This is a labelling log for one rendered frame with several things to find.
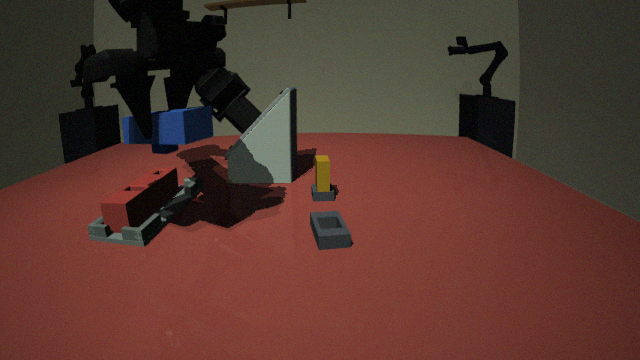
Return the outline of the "red rectangular block with two slots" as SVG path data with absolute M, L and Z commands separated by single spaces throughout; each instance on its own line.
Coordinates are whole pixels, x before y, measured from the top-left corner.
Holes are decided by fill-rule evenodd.
M 154 168 L 100 203 L 104 225 L 140 227 L 178 191 L 177 168 Z

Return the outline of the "blue rectangular block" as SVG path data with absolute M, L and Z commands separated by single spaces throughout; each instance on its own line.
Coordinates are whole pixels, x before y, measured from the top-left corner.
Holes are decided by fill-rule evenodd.
M 145 139 L 134 116 L 122 117 L 124 144 L 152 144 L 152 152 L 177 152 L 187 145 L 213 136 L 212 105 L 151 112 L 152 137 Z

